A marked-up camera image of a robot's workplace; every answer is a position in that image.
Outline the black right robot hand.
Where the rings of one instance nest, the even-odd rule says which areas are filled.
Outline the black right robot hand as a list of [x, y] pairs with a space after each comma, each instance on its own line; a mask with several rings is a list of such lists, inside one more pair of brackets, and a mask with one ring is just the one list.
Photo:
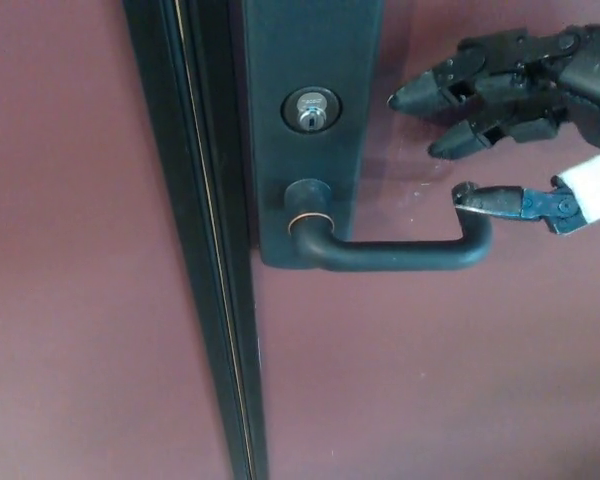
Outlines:
[[[466, 114], [429, 146], [437, 159], [459, 160], [506, 138], [552, 140], [567, 123], [600, 149], [600, 25], [547, 36], [515, 29], [465, 38], [453, 56], [401, 86], [387, 104], [421, 119]], [[454, 205], [494, 218], [543, 221], [558, 235], [600, 220], [600, 154], [553, 176], [551, 186], [548, 192], [472, 187]]]

